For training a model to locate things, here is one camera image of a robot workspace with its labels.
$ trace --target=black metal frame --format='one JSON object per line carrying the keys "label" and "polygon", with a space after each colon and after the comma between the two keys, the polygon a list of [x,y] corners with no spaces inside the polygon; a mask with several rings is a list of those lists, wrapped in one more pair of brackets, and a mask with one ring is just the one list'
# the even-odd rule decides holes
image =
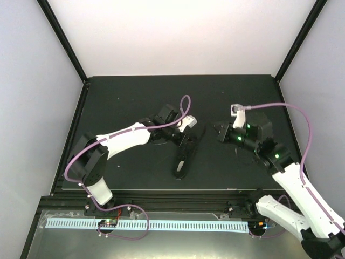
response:
{"label": "black metal frame", "polygon": [[[76,69],[81,81],[84,83],[81,95],[77,104],[77,108],[71,123],[70,130],[68,132],[67,140],[64,146],[63,153],[61,155],[60,163],[57,169],[57,173],[54,179],[54,183],[51,189],[50,196],[42,197],[38,205],[36,214],[33,218],[33,222],[27,236],[24,249],[21,258],[27,258],[29,254],[31,242],[35,235],[36,227],[42,213],[42,210],[85,210],[85,205],[88,202],[85,192],[83,191],[65,191],[62,190],[63,170],[67,163],[68,154],[72,148],[73,139],[75,132],[80,120],[81,112],[84,107],[84,103],[88,94],[90,84],[88,78],[82,69],[71,45],[68,42],[66,35],[64,34],[52,8],[50,7],[47,0],[37,0],[41,6],[44,14],[50,22],[53,30],[59,38],[63,48],[65,49],[68,57],[70,58],[74,68]],[[316,0],[312,10],[310,11],[302,29],[300,30],[296,40],[294,41],[288,55],[286,56],[283,64],[281,65],[279,72],[275,80],[276,86],[279,90],[281,101],[284,101],[279,82],[287,71],[293,58],[295,57],[298,49],[305,40],[309,30],[316,21],[322,8],[324,7],[327,0]],[[289,119],[289,125],[291,132],[293,132],[292,123]],[[298,143],[295,135],[293,134],[295,145],[298,149]],[[250,191],[179,191],[179,192],[167,192],[167,191],[120,191],[113,192],[115,197],[119,199],[131,200],[132,203],[141,206],[144,209],[150,211],[185,211],[185,212],[215,212],[224,213],[229,207],[229,204],[236,205],[242,203],[248,196]],[[268,191],[273,197],[278,198],[282,194],[281,190]]]}

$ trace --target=white wall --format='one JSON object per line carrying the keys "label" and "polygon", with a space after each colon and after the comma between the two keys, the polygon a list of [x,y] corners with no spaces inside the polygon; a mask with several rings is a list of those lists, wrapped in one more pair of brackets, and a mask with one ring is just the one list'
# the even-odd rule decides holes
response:
{"label": "white wall", "polygon": [[88,76],[275,75],[315,0],[49,0]]}
{"label": "white wall", "polygon": [[49,194],[82,83],[35,0],[0,1],[0,24],[0,258],[11,259]]}
{"label": "white wall", "polygon": [[[307,111],[314,140],[307,158],[311,182],[345,217],[345,1],[328,1],[281,82],[288,103]],[[307,126],[291,112],[302,149]]]}

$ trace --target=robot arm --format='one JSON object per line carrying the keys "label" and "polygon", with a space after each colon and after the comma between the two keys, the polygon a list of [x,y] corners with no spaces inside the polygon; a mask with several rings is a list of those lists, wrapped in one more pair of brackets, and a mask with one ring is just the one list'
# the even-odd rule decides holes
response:
{"label": "robot arm", "polygon": [[[345,246],[345,236],[335,225],[336,222],[344,227],[344,219],[330,208],[304,173],[306,183],[302,183],[300,165],[293,161],[284,145],[274,141],[272,123],[263,113],[251,112],[246,118],[245,111],[238,109],[236,105],[232,106],[231,113],[236,117],[233,124],[226,121],[215,123],[217,139],[252,152],[302,212],[300,215],[292,211],[258,189],[252,193],[246,205],[252,215],[258,213],[267,216],[287,229],[301,241],[311,258],[333,256]],[[332,221],[318,203],[331,215]]]}
{"label": "robot arm", "polygon": [[[176,155],[177,163],[173,170],[173,175],[175,178],[181,179],[187,173],[185,167],[182,166],[186,161],[191,160],[197,146],[197,137],[191,130],[197,123],[196,119],[193,116],[186,116],[177,126],[135,130],[135,128],[140,127],[168,124],[175,121],[177,116],[178,110],[170,105],[165,105],[158,114],[153,114],[148,118],[141,119],[140,122],[120,131],[97,136],[91,133],[84,134],[72,151],[69,161],[88,145],[101,139],[106,140],[83,154],[73,163],[71,171],[82,181],[96,199],[97,203],[103,206],[113,197],[112,192],[104,180],[107,160],[131,147],[144,145],[164,138],[167,141],[172,141],[178,146]],[[116,134],[130,129],[132,130],[126,133]]]}

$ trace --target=black table surface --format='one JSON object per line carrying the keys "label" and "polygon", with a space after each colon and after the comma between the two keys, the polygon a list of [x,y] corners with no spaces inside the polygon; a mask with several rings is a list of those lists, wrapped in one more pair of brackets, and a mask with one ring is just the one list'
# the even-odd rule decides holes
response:
{"label": "black table surface", "polygon": [[[191,97],[189,114],[196,117],[199,125],[206,125],[187,176],[175,180],[171,174],[177,149],[174,144],[146,144],[119,153],[107,162],[105,180],[110,189],[281,189],[263,168],[252,162],[251,154],[242,149],[236,152],[234,145],[218,142],[209,125],[212,121],[233,120],[231,104],[281,101],[278,86],[270,75],[93,77],[74,143],[85,132],[98,135],[121,130],[158,112],[165,104],[178,108],[185,94]],[[284,109],[261,111],[272,121],[275,139],[283,142],[293,159],[297,159],[294,133]],[[65,180],[63,189],[79,187]]]}

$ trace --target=black tabletop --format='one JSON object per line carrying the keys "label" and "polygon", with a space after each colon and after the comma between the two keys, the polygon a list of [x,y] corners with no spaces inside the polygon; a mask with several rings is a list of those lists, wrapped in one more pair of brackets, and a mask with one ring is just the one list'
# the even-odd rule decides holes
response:
{"label": "black tabletop", "polygon": [[[209,126],[212,121],[232,120],[231,104],[281,101],[279,89],[269,75],[93,77],[74,143],[88,131],[98,135],[121,130],[158,112],[165,104],[178,108],[185,94],[191,97],[189,114],[196,117],[199,126],[206,125],[187,176],[175,180],[171,174],[177,149],[174,144],[146,144],[117,154],[107,162],[105,180],[110,189],[281,189],[252,162],[249,153],[217,142],[217,134]],[[273,123],[276,140],[283,142],[297,159],[284,109],[262,111]],[[65,181],[63,189],[79,187]]]}

